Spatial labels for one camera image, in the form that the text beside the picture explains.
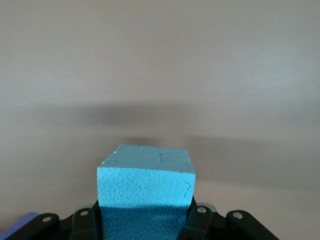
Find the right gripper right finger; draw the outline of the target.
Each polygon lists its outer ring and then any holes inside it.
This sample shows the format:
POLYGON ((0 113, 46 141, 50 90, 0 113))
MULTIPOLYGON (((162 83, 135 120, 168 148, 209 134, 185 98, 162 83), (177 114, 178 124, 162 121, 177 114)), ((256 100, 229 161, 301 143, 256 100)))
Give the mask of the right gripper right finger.
POLYGON ((180 240, 277 240, 253 215, 232 210, 226 216, 210 204, 192 200, 186 224, 179 232, 180 240))

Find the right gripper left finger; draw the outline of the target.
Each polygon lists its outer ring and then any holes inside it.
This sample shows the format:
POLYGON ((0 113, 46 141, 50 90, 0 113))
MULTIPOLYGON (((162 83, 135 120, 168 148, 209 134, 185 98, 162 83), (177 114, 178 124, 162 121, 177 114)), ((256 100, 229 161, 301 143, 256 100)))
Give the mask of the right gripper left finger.
POLYGON ((6 240, 101 240, 98 202, 80 208, 65 219, 55 213, 28 213, 4 231, 6 240))

